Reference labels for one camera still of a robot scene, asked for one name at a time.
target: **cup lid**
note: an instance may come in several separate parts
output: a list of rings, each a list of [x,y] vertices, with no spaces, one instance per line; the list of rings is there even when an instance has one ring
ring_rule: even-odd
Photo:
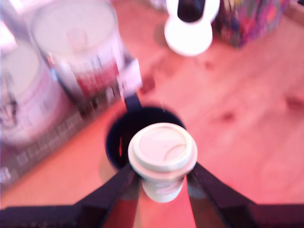
[[[172,180],[187,174],[197,160],[191,135],[172,123],[156,123],[140,130],[128,148],[132,167],[141,176]]]

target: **white plastic lid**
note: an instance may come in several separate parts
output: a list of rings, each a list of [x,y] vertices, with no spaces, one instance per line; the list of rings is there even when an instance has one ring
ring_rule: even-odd
[[[40,10],[31,24],[31,32],[43,51],[69,55],[101,45],[116,25],[116,12],[109,3],[66,0]]]
[[[129,160],[143,178],[175,180],[191,171],[197,146],[191,135],[172,123],[156,123],[140,130],[129,144]]]
[[[1,60],[1,80],[15,96],[32,84],[39,73],[40,60],[33,47],[17,40],[17,47]]]
[[[157,172],[174,171],[189,161],[192,138],[178,125],[157,123],[137,133],[133,149],[142,166]]]

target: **wooden floor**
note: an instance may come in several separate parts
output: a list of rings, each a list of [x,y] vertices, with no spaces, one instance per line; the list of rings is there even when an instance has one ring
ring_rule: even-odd
[[[235,49],[215,39],[197,57],[167,47],[167,15],[116,1],[120,33],[139,59],[143,104],[173,110],[199,149],[198,162],[257,203],[304,203],[304,28],[284,17],[272,34]],[[115,174],[104,150],[115,104],[1,198],[1,206],[70,204]],[[141,192],[135,227],[195,227],[184,185],[176,200]]]

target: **dark blue mug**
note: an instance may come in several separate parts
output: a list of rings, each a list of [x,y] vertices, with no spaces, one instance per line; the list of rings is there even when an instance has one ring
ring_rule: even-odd
[[[158,107],[142,107],[136,94],[126,98],[125,104],[127,113],[114,122],[105,142],[106,155],[119,170],[129,163],[129,143],[141,129],[155,123],[171,123],[185,128],[182,121],[170,111]]]

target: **white coffee cup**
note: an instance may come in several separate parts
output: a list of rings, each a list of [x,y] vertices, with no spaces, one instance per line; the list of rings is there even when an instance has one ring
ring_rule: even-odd
[[[147,196],[165,203],[180,193],[184,177],[196,164],[198,150],[184,128],[172,123],[156,123],[143,128],[131,139],[128,155],[131,166],[142,177]]]

